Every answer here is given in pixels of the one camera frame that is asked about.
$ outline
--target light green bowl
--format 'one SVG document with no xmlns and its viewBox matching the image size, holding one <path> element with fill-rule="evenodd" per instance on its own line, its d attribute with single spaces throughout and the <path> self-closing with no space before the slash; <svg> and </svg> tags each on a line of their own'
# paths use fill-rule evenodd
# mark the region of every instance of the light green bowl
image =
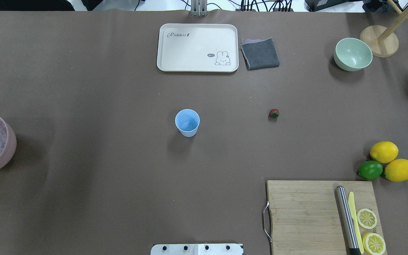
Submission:
<svg viewBox="0 0 408 255">
<path fill-rule="evenodd" d="M 373 53 L 363 41 L 344 38 L 336 45 L 333 58 L 341 69 L 353 72 L 367 67 L 373 60 Z"/>
</svg>

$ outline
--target lemon slice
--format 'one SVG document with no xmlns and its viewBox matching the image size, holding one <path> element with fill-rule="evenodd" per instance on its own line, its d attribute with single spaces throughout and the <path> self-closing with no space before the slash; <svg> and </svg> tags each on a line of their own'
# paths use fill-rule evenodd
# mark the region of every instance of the lemon slice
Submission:
<svg viewBox="0 0 408 255">
<path fill-rule="evenodd" d="M 385 253 L 385 240 L 376 233 L 366 233 L 363 236 L 363 247 L 371 255 L 382 255 Z"/>
<path fill-rule="evenodd" d="M 366 229 L 373 229 L 377 225 L 377 216 L 372 210 L 366 208 L 358 211 L 357 220 L 358 224 Z"/>
</svg>

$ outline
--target gray towel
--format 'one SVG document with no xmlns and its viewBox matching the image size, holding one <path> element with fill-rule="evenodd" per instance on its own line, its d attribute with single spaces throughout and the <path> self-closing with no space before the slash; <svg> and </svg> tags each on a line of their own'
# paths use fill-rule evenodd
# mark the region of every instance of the gray towel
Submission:
<svg viewBox="0 0 408 255">
<path fill-rule="evenodd" d="M 271 38 L 265 40 L 246 40 L 242 44 L 242 53 L 248 70 L 280 66 L 275 45 Z"/>
</svg>

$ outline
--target yellow knife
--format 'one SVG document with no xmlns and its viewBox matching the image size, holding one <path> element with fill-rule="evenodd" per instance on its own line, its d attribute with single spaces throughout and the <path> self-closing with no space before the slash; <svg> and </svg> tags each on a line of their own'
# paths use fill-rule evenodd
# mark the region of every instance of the yellow knife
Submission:
<svg viewBox="0 0 408 255">
<path fill-rule="evenodd" d="M 347 198 L 348 207 L 350 210 L 350 216 L 353 220 L 353 228 L 355 228 L 355 234 L 357 236 L 358 248 L 360 249 L 360 253 L 364 253 L 363 244 L 361 242 L 361 235 L 360 235 L 360 228 L 358 227 L 358 220 L 357 220 L 357 210 L 355 209 L 355 199 L 353 198 L 353 192 L 349 192 L 349 197 Z"/>
</svg>

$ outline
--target blue cup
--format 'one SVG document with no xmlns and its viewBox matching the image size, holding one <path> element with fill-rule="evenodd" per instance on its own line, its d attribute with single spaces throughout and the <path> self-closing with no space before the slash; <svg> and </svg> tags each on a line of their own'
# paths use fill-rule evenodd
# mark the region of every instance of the blue cup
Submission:
<svg viewBox="0 0 408 255">
<path fill-rule="evenodd" d="M 184 109 L 177 113 L 175 123 L 183 136 L 192 137 L 198 131 L 199 115 L 191 109 Z"/>
</svg>

